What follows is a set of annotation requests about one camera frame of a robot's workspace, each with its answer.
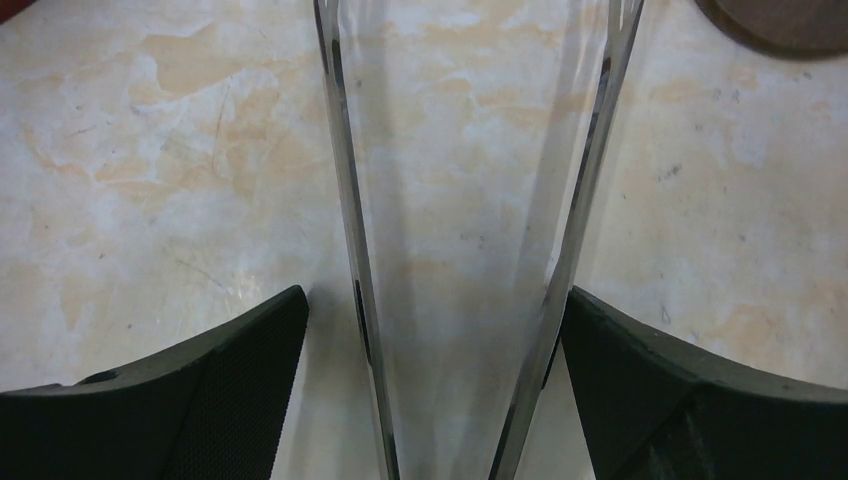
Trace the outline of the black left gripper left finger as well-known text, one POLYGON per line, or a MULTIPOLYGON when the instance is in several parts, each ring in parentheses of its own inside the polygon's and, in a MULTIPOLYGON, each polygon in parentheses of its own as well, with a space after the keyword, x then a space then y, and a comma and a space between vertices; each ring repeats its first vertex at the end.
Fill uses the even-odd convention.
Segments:
POLYGON ((5 479, 267 479, 309 317, 300 286, 73 385, 1 396, 5 479))

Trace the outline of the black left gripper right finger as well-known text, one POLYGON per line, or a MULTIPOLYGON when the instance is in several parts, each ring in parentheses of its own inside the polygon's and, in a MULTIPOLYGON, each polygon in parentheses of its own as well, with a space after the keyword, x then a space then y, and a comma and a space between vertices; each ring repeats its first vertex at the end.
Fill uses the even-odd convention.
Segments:
POLYGON ((598 479, 843 479, 847 393, 759 370, 582 288, 558 330, 598 479))

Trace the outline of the clear plastic tongs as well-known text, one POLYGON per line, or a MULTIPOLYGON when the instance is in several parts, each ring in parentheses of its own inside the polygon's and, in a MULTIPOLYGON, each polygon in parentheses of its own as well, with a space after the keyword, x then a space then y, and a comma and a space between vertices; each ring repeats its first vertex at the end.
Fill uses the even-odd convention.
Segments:
MULTIPOLYGON (((338 7, 336 1, 313 4, 356 317, 376 408, 378 452, 383 461, 381 476, 397 479, 400 470, 347 106, 338 7)), ((515 477, 536 405, 547 381, 643 7, 641 1, 612 1, 608 5, 603 62, 563 240, 542 304, 540 326, 522 362, 498 440, 489 472, 492 479, 515 477)))

